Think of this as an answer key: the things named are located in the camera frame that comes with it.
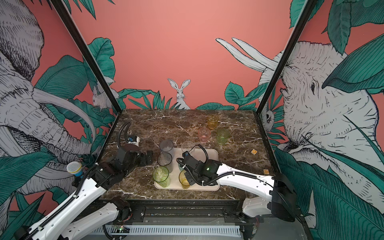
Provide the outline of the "dark smoky transparent tumbler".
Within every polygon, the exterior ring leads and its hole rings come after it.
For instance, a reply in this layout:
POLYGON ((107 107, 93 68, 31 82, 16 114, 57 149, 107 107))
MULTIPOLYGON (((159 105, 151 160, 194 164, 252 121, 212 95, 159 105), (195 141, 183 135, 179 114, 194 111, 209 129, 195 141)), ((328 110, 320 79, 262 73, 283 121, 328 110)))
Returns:
POLYGON ((169 173, 173 171, 173 157, 170 153, 160 153, 157 158, 157 163, 161 167, 165 167, 169 170, 169 173))

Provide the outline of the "amber faceted tumbler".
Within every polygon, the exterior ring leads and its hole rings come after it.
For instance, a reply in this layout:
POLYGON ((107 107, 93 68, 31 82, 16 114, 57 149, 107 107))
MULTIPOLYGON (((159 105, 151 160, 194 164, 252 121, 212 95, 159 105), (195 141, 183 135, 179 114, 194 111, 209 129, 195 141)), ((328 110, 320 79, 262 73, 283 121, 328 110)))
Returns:
POLYGON ((207 118, 207 126, 210 130, 214 130, 219 124, 219 116, 214 114, 214 115, 209 115, 207 118))

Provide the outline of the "light green faceted tumbler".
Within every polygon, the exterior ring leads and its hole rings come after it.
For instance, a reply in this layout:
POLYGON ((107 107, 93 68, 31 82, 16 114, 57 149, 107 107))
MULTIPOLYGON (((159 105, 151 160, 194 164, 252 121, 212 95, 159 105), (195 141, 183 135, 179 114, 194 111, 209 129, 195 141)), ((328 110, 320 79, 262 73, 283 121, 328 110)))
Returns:
POLYGON ((159 184, 162 188, 166 188, 170 185, 170 172, 166 167, 157 167, 153 172, 153 179, 155 183, 159 184))

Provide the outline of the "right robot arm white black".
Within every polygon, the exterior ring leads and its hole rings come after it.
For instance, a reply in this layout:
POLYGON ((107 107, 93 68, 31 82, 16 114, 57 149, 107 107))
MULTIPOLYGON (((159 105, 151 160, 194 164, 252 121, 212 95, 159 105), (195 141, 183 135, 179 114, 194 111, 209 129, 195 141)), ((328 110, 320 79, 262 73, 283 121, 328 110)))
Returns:
POLYGON ((243 214, 250 218, 271 214, 286 222, 296 220, 297 191, 284 174, 257 175, 215 160, 198 161, 192 156, 177 158, 177 163, 187 171, 190 185, 229 186, 257 195, 242 205, 243 214))

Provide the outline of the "beige plastic tray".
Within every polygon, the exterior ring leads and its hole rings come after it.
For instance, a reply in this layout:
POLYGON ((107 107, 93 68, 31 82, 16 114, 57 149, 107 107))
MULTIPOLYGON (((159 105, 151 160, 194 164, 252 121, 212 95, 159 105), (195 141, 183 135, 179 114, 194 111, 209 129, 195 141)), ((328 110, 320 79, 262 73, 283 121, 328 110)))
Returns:
MULTIPOLYGON (((206 149, 206 151, 208 153, 208 157, 210 160, 215 160, 215 161, 219 160, 219 154, 216 150, 206 149)), ((163 188, 157 182, 154 182, 154 186, 156 189, 182 190, 182 191, 208 191, 208 192, 215 192, 219 190, 220 185, 202 187, 197 184, 190 186, 188 189, 183 189, 182 184, 179 181, 179 174, 181 171, 179 169, 178 163, 176 162, 177 158, 182 157, 183 152, 181 148, 174 148, 172 153, 173 153, 173 161, 172 161, 173 171, 170 173, 168 177, 168 179, 170 179, 170 184, 168 187, 163 188)), ((206 161, 205 153, 200 148, 195 148, 194 151, 191 153, 191 155, 192 157, 194 157, 195 159, 203 163, 206 161)))

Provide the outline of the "yellow tall tumbler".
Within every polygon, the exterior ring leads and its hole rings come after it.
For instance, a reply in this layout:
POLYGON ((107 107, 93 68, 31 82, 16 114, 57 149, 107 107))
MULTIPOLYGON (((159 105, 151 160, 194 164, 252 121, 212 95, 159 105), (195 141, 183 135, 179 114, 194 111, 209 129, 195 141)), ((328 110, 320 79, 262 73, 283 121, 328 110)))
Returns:
POLYGON ((188 189, 191 185, 186 177, 187 171, 183 170, 179 174, 179 182, 184 190, 188 189))

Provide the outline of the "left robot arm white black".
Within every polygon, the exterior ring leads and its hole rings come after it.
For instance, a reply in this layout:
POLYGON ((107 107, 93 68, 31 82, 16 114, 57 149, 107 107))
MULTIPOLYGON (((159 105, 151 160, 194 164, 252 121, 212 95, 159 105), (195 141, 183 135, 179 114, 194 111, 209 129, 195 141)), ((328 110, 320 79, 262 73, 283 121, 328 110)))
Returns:
POLYGON ((153 155, 153 151, 142 153, 133 144, 119 147, 114 157, 91 167, 79 182, 76 191, 52 213, 30 227, 20 227, 14 234, 15 239, 74 240, 114 220, 130 220, 133 216, 131 205, 120 197, 114 197, 103 208, 79 221, 75 219, 135 168, 151 165, 153 155))

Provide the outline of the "blue-grey transparent tumbler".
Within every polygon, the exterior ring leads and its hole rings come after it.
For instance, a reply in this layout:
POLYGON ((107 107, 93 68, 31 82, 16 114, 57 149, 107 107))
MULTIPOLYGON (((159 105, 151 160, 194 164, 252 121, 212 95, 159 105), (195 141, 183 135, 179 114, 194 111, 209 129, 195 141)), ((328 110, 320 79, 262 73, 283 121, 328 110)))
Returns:
POLYGON ((172 158, 175 156, 174 143, 172 140, 164 140, 159 144, 161 153, 169 153, 172 158))

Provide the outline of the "clear pink tall tumbler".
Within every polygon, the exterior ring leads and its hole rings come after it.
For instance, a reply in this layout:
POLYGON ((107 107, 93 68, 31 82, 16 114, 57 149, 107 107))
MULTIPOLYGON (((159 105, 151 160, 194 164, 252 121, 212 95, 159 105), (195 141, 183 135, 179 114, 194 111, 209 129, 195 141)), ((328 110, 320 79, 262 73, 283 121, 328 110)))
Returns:
POLYGON ((191 154, 195 151, 195 143, 192 142, 192 141, 185 141, 182 143, 181 145, 181 150, 182 150, 182 154, 183 153, 188 153, 188 154, 191 154))

